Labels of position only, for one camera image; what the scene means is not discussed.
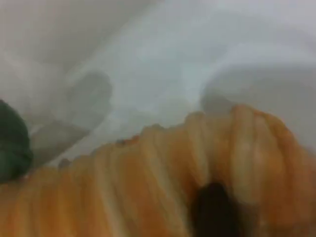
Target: white sheet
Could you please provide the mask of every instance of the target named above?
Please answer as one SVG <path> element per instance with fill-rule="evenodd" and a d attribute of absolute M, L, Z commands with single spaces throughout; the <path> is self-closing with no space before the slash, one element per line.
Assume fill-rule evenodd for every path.
<path fill-rule="evenodd" d="M 280 116 L 315 149 L 315 8 L 283 0 L 153 5 L 67 73 L 60 121 L 80 135 L 53 164 L 144 125 L 168 126 L 190 111 L 217 113 L 235 102 Z"/>

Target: white background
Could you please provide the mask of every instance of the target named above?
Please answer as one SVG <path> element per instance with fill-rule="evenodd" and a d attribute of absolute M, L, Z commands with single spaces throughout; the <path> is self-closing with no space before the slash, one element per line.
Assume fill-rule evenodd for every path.
<path fill-rule="evenodd" d="M 58 159 L 73 158 L 146 124 L 234 102 L 280 116 L 316 148 L 315 2 L 147 3 L 0 5 L 0 96 L 27 118 L 40 156 L 61 146 L 57 137 Z M 38 132 L 32 123 L 45 125 Z"/>

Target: white fabric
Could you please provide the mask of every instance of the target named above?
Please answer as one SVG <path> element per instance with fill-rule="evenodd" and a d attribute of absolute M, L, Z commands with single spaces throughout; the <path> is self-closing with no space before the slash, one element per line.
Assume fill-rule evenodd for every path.
<path fill-rule="evenodd" d="M 316 148 L 315 8 L 305 0 L 158 1 L 65 75 L 60 120 L 85 135 L 55 162 L 235 102 L 280 116 Z"/>

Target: orange ridged object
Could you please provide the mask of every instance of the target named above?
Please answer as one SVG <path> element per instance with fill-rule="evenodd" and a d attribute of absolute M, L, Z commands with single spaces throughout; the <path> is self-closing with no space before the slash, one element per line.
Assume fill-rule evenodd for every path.
<path fill-rule="evenodd" d="M 244 221 L 256 236 L 315 236 L 315 158 L 280 119 L 237 105 L 0 186 L 0 237 L 190 237 L 191 204 L 211 181 L 254 210 Z"/>

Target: green object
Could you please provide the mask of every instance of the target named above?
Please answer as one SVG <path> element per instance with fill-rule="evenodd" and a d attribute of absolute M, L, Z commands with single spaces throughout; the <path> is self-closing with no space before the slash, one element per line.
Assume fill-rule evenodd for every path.
<path fill-rule="evenodd" d="M 0 183 L 24 175 L 32 162 L 33 153 L 24 121 L 0 99 Z"/>

